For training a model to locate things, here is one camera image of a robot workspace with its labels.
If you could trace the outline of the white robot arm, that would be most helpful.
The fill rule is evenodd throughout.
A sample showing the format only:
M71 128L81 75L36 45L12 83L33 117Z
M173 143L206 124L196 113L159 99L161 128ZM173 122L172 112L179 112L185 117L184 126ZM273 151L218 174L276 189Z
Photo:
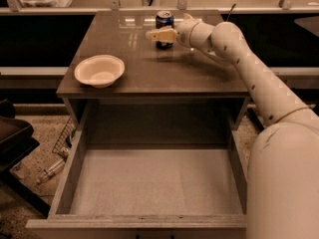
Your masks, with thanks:
M231 64L267 128L247 168L247 239L319 239L319 117L249 48L231 22L215 26L186 14L147 38L195 48Z

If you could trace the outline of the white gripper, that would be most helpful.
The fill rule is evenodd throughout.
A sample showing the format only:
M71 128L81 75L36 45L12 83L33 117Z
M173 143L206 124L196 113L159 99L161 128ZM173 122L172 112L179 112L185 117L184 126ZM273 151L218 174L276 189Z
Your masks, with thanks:
M188 48L197 48L200 41L200 34L198 32L200 21L193 19L188 13L183 14L183 19L182 22L175 25L175 29L163 27L147 31L147 39L153 42L173 43L177 36L177 41L181 45Z

